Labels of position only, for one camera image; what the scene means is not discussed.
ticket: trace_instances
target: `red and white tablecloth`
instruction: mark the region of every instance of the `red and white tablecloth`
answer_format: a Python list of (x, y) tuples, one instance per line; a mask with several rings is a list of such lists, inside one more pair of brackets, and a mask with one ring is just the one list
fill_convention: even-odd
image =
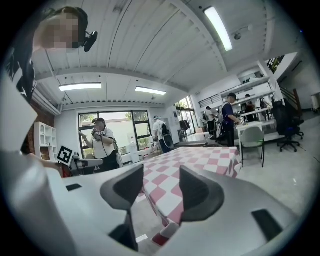
[(179, 224), (184, 211), (183, 195), (179, 187), (180, 166), (233, 178), (237, 177), (241, 169), (236, 147), (180, 147), (142, 163), (142, 190), (165, 227), (170, 223)]

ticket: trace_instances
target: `desk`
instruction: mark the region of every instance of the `desk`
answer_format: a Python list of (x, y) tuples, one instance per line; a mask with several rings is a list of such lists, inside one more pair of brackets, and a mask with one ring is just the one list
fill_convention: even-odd
[(241, 169), (241, 158), (236, 147), (180, 147), (142, 164), (142, 191), (165, 227), (152, 240), (162, 246), (178, 230), (184, 211), (179, 187), (180, 166), (236, 178)]
[(248, 122), (246, 124), (240, 124), (240, 125), (238, 125), (236, 127), (236, 129), (238, 131), (238, 136), (239, 136), (239, 146), (240, 146), (240, 157), (241, 157), (241, 159), (242, 159), (242, 148), (241, 148), (241, 140), (240, 140), (241, 132), (246, 130), (246, 129), (248, 129), (248, 128), (251, 128), (251, 127), (259, 127), (260, 130), (262, 131), (262, 125), (263, 125), (262, 122)]

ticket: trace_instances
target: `black cap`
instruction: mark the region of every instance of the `black cap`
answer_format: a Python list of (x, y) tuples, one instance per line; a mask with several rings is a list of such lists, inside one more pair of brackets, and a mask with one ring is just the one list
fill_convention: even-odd
[(106, 123), (106, 121), (103, 118), (95, 118), (95, 119), (92, 120), (92, 124), (95, 124), (96, 122)]
[(228, 97), (233, 97), (235, 100), (237, 100), (237, 95), (235, 95), (233, 92), (229, 93)]

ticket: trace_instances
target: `ceiling light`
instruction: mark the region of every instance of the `ceiling light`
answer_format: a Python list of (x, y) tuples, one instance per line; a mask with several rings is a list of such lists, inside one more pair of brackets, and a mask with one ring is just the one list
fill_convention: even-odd
[(139, 86), (137, 86), (137, 87), (135, 88), (135, 91), (136, 91), (136, 92), (149, 93), (149, 94), (159, 94), (159, 95), (165, 95), (165, 94), (166, 94), (165, 91), (153, 90), (153, 89), (144, 88), (144, 87), (139, 87)]
[(61, 92), (71, 91), (71, 90), (82, 90), (82, 89), (101, 89), (100, 82), (93, 83), (74, 83), (59, 86)]
[(204, 14), (208, 17), (208, 19), (211, 21), (212, 25), (214, 26), (216, 32), (218, 33), (223, 43), (225, 50), (226, 51), (232, 50), (232, 45), (231, 45), (228, 32), (219, 14), (217, 13), (216, 9), (214, 7), (209, 7), (204, 11)]

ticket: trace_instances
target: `white cabinet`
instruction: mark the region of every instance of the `white cabinet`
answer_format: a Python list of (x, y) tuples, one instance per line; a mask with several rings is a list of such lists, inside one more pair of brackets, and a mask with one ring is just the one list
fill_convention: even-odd
[(51, 161), (58, 156), (56, 129), (42, 122), (34, 123), (33, 142), (35, 155), (42, 158), (41, 148), (48, 148)]

